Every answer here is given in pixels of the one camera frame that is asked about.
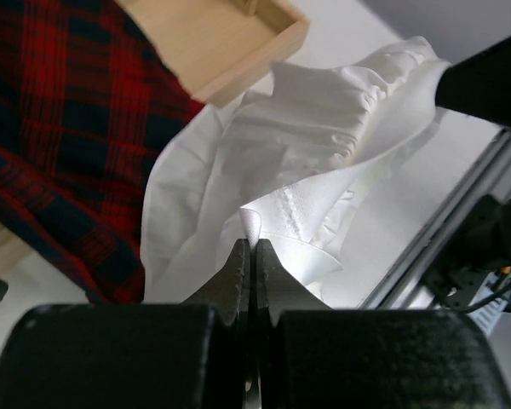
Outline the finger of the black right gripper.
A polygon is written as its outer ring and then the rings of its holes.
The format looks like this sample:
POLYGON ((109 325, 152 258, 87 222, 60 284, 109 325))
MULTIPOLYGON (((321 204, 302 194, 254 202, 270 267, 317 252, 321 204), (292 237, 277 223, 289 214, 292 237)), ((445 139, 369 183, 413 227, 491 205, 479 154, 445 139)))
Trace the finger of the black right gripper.
POLYGON ((446 69, 435 104, 511 129, 511 36, 446 69))

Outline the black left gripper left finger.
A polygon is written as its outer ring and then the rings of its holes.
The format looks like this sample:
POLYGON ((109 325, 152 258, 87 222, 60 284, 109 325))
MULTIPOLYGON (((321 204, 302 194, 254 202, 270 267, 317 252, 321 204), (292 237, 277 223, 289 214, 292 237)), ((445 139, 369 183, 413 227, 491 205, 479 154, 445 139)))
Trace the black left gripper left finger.
POLYGON ((0 354, 0 408, 240 408, 250 246, 179 304, 26 312, 0 354))

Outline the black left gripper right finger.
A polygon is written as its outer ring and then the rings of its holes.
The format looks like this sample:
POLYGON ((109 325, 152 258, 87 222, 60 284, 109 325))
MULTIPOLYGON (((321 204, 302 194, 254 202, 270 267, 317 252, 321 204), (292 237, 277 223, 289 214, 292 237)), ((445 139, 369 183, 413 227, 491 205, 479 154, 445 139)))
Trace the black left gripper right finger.
POLYGON ((265 408, 511 408, 481 329, 450 310, 334 310, 253 252, 265 408))

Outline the white pleated skirt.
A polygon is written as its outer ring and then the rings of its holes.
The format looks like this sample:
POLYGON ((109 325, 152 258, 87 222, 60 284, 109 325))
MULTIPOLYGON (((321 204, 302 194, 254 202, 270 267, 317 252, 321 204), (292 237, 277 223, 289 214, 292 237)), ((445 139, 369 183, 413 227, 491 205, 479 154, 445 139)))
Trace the white pleated skirt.
POLYGON ((233 244, 269 240, 317 298, 344 272, 341 247, 366 196, 439 130, 449 67, 428 41, 392 43, 350 66, 278 62, 271 94, 230 118, 207 106, 160 153, 141 217, 145 302, 181 302, 233 244))

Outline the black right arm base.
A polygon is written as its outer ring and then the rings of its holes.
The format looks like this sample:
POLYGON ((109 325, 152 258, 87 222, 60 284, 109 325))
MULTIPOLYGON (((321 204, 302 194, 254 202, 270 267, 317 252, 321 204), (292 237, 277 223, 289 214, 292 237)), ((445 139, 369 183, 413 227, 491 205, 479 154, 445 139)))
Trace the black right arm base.
POLYGON ((511 199, 481 197, 422 276, 441 306, 472 313, 511 291, 511 199))

